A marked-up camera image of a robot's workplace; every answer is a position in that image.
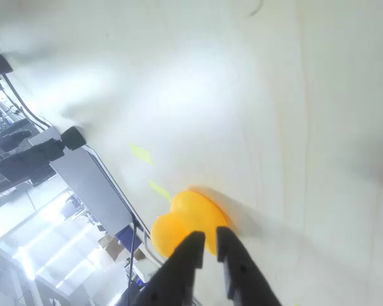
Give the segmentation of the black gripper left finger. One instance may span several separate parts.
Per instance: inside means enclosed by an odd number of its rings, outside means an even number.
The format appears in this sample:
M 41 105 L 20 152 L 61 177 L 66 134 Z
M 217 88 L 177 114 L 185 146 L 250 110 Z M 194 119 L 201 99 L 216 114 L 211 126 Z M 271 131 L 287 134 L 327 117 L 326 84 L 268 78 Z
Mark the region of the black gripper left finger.
M 191 305 L 195 270 L 202 268 L 205 234 L 190 233 L 137 295 L 137 305 Z

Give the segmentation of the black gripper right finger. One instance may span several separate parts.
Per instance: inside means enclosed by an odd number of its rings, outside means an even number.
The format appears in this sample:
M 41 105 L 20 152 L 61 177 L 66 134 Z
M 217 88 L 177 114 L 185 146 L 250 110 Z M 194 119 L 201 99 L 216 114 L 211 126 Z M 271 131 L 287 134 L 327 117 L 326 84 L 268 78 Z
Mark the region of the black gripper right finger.
M 225 290 L 234 305 L 280 305 L 268 281 L 237 235 L 216 229 L 217 260 L 223 264 Z

